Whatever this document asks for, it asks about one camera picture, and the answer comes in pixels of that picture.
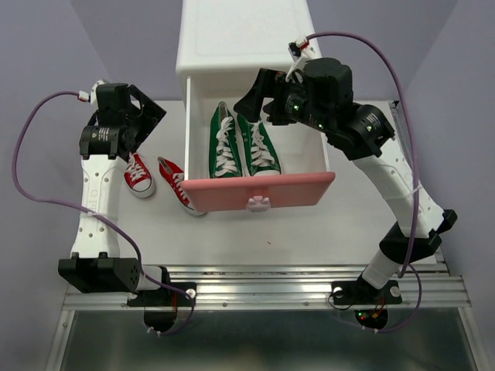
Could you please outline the green sneaker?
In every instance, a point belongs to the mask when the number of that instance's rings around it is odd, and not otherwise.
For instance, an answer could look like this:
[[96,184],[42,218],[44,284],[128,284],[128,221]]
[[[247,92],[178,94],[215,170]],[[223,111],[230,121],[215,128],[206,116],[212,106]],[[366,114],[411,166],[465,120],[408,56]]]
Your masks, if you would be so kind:
[[236,122],[224,101],[217,105],[210,120],[209,175],[211,179],[243,175]]
[[250,122],[239,114],[237,124],[249,176],[281,175],[282,166],[263,120]]

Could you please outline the pink drawer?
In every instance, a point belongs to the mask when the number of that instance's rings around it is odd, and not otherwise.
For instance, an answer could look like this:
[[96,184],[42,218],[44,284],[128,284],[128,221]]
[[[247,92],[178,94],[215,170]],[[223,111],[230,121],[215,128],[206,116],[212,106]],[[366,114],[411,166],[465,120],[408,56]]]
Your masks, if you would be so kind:
[[184,80],[186,108],[183,186],[199,211],[266,210],[313,206],[335,179],[326,140],[302,124],[266,130],[282,165],[281,175],[212,179],[209,174],[210,120],[219,102],[233,107],[252,87],[257,70],[189,73]]

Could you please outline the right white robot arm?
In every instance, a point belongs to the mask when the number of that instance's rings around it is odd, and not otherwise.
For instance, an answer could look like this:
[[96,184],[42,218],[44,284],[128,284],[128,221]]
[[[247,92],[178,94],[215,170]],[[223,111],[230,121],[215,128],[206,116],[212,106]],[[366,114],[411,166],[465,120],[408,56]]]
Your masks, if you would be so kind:
[[322,132],[381,194],[396,222],[356,282],[364,301],[380,297],[400,267],[433,255],[457,221],[422,187],[385,114],[354,102],[352,71],[339,60],[310,60],[293,73],[260,69],[234,111],[250,122],[266,113],[274,125],[298,122]]

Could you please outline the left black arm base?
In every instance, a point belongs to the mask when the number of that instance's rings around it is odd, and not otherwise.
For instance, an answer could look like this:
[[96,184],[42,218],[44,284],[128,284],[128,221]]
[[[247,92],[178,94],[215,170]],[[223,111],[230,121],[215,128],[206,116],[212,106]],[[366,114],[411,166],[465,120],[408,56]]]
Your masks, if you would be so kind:
[[159,288],[140,291],[134,298],[128,298],[129,308],[143,310],[147,333],[158,337],[175,335],[190,323],[196,306],[197,284],[187,281],[175,286],[179,292]]

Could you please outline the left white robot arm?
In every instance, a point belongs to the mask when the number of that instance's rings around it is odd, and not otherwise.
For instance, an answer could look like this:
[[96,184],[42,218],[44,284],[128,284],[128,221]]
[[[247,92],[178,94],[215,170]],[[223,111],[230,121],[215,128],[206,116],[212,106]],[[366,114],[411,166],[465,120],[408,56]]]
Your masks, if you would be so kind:
[[89,98],[96,111],[79,141],[83,209],[70,257],[59,261],[58,272],[83,293],[133,292],[140,281],[140,263],[121,257],[115,229],[121,184],[131,153],[166,111],[127,83],[99,80]]

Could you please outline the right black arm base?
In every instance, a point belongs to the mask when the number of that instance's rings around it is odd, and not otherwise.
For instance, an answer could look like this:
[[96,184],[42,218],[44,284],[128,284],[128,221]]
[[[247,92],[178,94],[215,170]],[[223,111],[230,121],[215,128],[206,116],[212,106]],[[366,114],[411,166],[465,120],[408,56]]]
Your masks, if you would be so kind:
[[341,311],[365,306],[367,309],[354,309],[358,324],[372,330],[383,330],[388,322],[387,306],[401,305],[403,299],[395,280],[376,289],[359,278],[355,281],[334,281],[327,302],[332,308]]

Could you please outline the white shoe cabinet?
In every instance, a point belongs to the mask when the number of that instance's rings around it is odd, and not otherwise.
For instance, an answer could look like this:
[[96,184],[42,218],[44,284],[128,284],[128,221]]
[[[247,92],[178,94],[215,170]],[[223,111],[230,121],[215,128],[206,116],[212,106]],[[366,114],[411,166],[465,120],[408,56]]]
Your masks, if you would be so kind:
[[176,75],[217,96],[243,96],[259,69],[286,71],[290,42],[314,30],[305,1],[184,1]]

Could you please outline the red sneaker near cabinet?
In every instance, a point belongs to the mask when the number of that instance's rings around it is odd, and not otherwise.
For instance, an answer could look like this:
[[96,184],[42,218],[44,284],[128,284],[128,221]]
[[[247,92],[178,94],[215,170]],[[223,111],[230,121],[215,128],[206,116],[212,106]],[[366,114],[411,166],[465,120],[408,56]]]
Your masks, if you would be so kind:
[[205,216],[207,213],[196,209],[182,187],[182,181],[185,177],[184,171],[175,162],[161,156],[157,158],[157,161],[160,175],[167,181],[184,210],[191,216]]

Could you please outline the red sneaker far left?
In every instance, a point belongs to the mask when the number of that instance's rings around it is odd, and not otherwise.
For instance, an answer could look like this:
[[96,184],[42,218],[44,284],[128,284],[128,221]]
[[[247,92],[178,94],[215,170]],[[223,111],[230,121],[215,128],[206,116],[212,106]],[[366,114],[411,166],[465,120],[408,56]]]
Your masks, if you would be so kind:
[[130,193],[139,199],[147,199],[155,193],[152,174],[138,153],[129,155],[124,180]]

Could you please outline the aluminium mounting rail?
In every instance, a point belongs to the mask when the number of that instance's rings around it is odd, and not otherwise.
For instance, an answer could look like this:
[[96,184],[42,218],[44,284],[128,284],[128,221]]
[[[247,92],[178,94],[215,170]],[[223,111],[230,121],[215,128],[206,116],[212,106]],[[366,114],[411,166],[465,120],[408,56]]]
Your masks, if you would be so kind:
[[[361,266],[171,267],[176,284],[196,283],[196,310],[323,310],[338,281],[352,281]],[[444,264],[419,264],[398,286],[400,308],[468,308],[471,300],[461,277]]]

